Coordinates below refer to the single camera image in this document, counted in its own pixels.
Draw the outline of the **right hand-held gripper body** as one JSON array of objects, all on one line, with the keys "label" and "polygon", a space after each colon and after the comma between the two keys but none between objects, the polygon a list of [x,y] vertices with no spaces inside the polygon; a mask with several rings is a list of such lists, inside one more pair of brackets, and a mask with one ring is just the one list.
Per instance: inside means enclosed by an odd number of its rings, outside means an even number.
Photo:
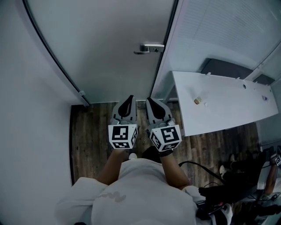
[{"label": "right hand-held gripper body", "polygon": [[175,149],[181,142],[180,127],[175,119],[149,120],[149,138],[159,152]]}]

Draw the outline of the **long white desk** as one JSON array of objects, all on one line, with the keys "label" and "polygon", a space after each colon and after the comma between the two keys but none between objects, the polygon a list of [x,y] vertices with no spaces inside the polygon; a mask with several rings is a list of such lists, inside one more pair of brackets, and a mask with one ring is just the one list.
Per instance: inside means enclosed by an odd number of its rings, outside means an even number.
[{"label": "long white desk", "polygon": [[[172,75],[185,136],[225,130],[278,114],[269,86],[210,74],[173,71]],[[194,99],[198,96],[202,102],[197,105]]]}]

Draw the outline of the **glass partition with white blinds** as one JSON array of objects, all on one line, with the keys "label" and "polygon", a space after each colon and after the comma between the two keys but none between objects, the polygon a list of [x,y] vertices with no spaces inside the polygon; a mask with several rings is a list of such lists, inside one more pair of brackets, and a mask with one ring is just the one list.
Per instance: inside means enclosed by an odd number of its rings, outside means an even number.
[{"label": "glass partition with white blinds", "polygon": [[183,0],[152,96],[170,71],[200,72],[207,58],[255,69],[281,41],[281,0]]},{"label": "glass partition with white blinds", "polygon": [[253,81],[261,74],[275,79],[270,86],[281,79],[281,41],[245,80]]}]

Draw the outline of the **person's right forearm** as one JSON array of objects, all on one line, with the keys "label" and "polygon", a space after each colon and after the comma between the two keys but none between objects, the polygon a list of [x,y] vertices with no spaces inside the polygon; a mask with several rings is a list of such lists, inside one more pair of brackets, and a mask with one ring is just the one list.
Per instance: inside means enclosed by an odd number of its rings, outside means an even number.
[{"label": "person's right forearm", "polygon": [[190,186],[188,177],[172,154],[160,158],[167,183],[179,190]]}]

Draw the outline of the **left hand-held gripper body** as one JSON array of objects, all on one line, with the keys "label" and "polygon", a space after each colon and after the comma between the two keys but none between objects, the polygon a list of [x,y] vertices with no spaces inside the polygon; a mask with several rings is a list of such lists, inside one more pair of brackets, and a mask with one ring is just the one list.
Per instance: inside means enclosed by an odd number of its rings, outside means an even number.
[{"label": "left hand-held gripper body", "polygon": [[108,125],[109,143],[113,149],[133,149],[138,136],[138,122],[136,117],[124,118],[113,114]]}]

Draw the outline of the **silver door lever handle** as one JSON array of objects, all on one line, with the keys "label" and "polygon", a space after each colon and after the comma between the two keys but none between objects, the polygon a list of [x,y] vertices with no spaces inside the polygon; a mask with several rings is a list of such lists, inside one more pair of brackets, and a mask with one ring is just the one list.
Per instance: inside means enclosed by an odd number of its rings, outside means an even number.
[{"label": "silver door lever handle", "polygon": [[139,46],[139,51],[134,51],[134,54],[162,53],[164,50],[165,50],[164,44],[141,43]]}]

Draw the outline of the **person's white shirt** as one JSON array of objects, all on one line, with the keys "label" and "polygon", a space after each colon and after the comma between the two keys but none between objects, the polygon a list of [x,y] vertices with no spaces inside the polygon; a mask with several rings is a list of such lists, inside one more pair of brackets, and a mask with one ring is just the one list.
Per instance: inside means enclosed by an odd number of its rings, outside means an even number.
[{"label": "person's white shirt", "polygon": [[79,178],[55,208],[59,225],[206,225],[196,217],[202,200],[194,186],[167,184],[161,164],[126,161],[116,182]]}]

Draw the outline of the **person's left forearm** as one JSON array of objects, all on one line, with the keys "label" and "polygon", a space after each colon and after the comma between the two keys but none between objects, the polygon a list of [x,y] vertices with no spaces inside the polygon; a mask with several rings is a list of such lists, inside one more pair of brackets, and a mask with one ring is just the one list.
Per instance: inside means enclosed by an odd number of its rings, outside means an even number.
[{"label": "person's left forearm", "polygon": [[125,150],[114,149],[96,180],[105,185],[111,185],[117,181],[121,165],[126,159],[126,156],[127,152]]}]

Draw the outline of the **person's black trousers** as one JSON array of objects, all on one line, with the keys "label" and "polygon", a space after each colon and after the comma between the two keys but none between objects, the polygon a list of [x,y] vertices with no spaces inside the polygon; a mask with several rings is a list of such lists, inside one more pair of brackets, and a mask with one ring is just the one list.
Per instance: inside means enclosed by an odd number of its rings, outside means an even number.
[{"label": "person's black trousers", "polygon": [[150,146],[143,153],[141,158],[161,163],[159,152],[155,146]]}]

